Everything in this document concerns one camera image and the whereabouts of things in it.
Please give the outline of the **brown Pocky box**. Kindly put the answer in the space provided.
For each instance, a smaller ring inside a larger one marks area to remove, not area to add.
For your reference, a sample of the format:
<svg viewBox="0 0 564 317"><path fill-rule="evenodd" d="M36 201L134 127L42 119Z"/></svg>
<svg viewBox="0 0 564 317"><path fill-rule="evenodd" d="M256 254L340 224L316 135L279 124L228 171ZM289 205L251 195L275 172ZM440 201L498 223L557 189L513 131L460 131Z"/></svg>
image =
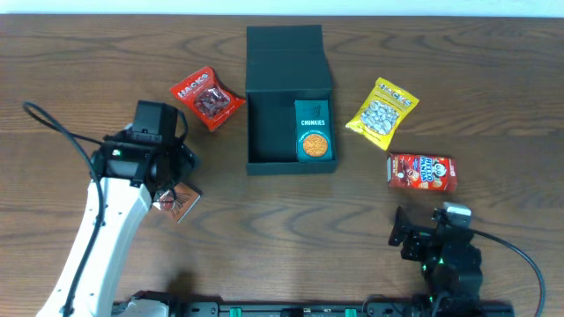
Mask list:
<svg viewBox="0 0 564 317"><path fill-rule="evenodd" d="M152 206L180 224L200 199L199 191L181 182L160 194Z"/></svg>

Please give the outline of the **red Hacks candy bag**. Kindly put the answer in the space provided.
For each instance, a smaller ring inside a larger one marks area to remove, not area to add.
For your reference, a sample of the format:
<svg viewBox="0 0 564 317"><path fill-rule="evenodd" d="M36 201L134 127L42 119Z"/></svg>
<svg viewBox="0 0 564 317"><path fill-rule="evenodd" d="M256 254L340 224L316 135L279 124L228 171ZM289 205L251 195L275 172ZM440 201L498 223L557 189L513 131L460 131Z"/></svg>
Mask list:
<svg viewBox="0 0 564 317"><path fill-rule="evenodd" d="M215 70L209 66L187 76L170 92L193 111L210 132L246 102L225 89L216 78Z"/></svg>

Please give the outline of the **yellow Hacks candy bag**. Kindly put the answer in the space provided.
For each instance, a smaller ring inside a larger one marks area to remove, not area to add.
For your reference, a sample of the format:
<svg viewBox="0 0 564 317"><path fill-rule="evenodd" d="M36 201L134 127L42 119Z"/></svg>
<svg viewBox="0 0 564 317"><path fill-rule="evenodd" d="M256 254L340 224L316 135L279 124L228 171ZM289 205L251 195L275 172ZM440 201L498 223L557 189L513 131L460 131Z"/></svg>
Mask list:
<svg viewBox="0 0 564 317"><path fill-rule="evenodd" d="M355 116L345 125L383 151L402 120L419 104L414 95L379 77Z"/></svg>

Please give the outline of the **teal Chunkies cookie box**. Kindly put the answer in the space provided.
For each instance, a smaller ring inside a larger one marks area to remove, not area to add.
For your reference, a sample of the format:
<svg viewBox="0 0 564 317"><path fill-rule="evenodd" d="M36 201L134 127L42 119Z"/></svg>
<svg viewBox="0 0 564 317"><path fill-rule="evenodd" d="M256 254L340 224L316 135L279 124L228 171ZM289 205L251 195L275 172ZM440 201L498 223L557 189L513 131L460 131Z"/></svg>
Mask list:
<svg viewBox="0 0 564 317"><path fill-rule="evenodd" d="M296 100L296 154L300 162L333 159L327 100Z"/></svg>

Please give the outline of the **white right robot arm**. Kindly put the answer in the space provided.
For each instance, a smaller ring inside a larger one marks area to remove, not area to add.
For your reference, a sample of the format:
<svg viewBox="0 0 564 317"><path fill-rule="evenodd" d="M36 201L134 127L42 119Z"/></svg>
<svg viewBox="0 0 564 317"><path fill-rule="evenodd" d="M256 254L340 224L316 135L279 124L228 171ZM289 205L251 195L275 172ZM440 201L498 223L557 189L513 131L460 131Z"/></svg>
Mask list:
<svg viewBox="0 0 564 317"><path fill-rule="evenodd" d="M483 283L479 249L471 244L471 210L444 203L434 211L435 228L413 224L397 208L389 244L401 257L420 264L426 295L415 296L406 316L471 316L479 310Z"/></svg>

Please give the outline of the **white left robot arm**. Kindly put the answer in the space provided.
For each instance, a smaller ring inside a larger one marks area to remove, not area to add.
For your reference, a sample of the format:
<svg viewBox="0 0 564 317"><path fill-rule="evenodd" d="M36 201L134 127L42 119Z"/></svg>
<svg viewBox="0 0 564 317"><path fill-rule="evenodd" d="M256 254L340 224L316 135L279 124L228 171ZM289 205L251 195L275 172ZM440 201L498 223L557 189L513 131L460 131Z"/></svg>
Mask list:
<svg viewBox="0 0 564 317"><path fill-rule="evenodd" d="M182 136L122 131L89 161L85 214L40 316L109 316L131 243L153 202L196 164Z"/></svg>

